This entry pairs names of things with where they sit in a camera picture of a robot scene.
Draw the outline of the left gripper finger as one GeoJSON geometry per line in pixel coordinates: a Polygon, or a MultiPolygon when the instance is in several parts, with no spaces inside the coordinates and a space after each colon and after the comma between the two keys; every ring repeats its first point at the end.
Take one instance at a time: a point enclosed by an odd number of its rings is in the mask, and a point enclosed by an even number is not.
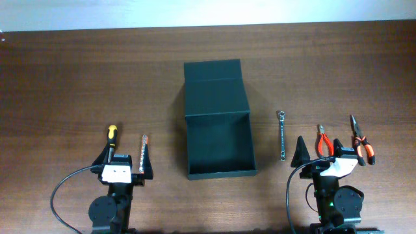
{"type": "Polygon", "coordinates": [[[146,180],[153,179],[153,168],[151,166],[151,161],[150,161],[150,156],[149,156],[149,147],[147,144],[144,148],[142,167],[144,171],[144,179],[146,180]]]}
{"type": "Polygon", "coordinates": [[[91,166],[98,166],[98,165],[104,164],[109,154],[109,148],[110,148],[110,144],[107,143],[105,147],[103,148],[103,151],[98,155],[98,157],[94,160],[91,166]]]}

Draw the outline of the red diagonal cutting pliers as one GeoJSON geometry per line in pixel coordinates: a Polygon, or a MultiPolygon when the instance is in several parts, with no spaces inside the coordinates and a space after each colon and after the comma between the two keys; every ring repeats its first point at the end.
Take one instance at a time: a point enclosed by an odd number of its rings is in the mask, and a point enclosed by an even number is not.
{"type": "Polygon", "coordinates": [[[334,147],[331,140],[328,138],[325,128],[323,125],[318,125],[318,135],[317,135],[317,155],[319,158],[322,158],[323,155],[323,145],[326,145],[328,148],[329,156],[334,155],[334,147]]]}

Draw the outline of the orange black long-nose pliers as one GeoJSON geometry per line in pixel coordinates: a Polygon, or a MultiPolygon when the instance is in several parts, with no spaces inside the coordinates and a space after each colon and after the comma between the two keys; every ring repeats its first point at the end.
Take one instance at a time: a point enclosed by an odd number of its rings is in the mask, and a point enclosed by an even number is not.
{"type": "Polygon", "coordinates": [[[350,122],[351,122],[352,130],[353,130],[353,134],[354,134],[353,148],[358,155],[357,159],[358,159],[359,165],[360,166],[366,165],[363,154],[361,152],[361,147],[364,147],[367,153],[368,163],[370,165],[375,165],[376,157],[375,157],[374,149],[372,145],[369,143],[367,137],[361,132],[361,128],[353,115],[350,115],[350,122]]]}

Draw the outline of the yellow black screwdriver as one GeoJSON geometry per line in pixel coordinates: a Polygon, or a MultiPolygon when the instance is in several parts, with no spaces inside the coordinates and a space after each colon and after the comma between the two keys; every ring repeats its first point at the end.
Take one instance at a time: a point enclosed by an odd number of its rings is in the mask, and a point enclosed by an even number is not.
{"type": "Polygon", "coordinates": [[[116,147],[116,138],[118,135],[118,128],[115,125],[110,125],[107,133],[107,144],[109,145],[109,156],[107,162],[110,163],[114,155],[116,147]]]}

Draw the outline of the silver ring wrench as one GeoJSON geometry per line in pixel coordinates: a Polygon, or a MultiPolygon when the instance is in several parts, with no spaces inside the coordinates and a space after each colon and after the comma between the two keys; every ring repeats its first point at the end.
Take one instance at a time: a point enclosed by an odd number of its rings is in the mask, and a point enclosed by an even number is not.
{"type": "Polygon", "coordinates": [[[285,140],[284,140],[284,120],[285,120],[285,112],[283,110],[277,111],[277,116],[279,118],[279,131],[280,131],[280,139],[281,139],[281,153],[280,153],[280,160],[285,161],[285,140]]]}

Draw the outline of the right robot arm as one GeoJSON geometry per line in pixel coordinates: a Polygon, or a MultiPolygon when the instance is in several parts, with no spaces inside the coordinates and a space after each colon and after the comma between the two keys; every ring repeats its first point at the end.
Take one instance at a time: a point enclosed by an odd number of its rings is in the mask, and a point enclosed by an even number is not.
{"type": "Polygon", "coordinates": [[[336,138],[334,154],[312,160],[306,144],[298,137],[291,167],[301,179],[311,179],[317,203],[319,222],[311,224],[309,233],[356,233],[361,222],[364,193],[350,186],[340,186],[339,180],[350,175],[359,156],[352,148],[345,148],[336,138]]]}

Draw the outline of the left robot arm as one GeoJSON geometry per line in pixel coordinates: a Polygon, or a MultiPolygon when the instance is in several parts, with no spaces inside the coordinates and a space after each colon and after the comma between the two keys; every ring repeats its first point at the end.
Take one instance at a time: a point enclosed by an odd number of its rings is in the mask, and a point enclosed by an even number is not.
{"type": "Polygon", "coordinates": [[[101,184],[108,186],[108,193],[96,198],[89,207],[93,233],[136,233],[129,227],[133,189],[143,187],[153,179],[148,144],[142,145],[139,155],[139,172],[133,173],[132,157],[115,154],[114,148],[105,146],[92,163],[91,172],[98,175],[101,184]]]}

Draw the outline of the dark green open box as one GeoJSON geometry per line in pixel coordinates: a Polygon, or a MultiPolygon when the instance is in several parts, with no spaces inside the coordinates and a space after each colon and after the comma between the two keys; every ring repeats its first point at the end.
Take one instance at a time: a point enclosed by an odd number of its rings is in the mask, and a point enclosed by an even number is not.
{"type": "Polygon", "coordinates": [[[257,174],[241,62],[186,62],[185,121],[190,180],[257,174]]]}

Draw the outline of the orange socket rail strip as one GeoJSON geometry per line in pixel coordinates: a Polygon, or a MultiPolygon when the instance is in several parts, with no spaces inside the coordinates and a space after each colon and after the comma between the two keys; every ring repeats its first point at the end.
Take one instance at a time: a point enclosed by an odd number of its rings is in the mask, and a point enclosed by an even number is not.
{"type": "Polygon", "coordinates": [[[140,150],[140,157],[139,157],[139,173],[144,173],[144,157],[146,152],[146,146],[148,145],[148,137],[146,135],[142,135],[142,143],[141,143],[141,150],[140,150]]]}

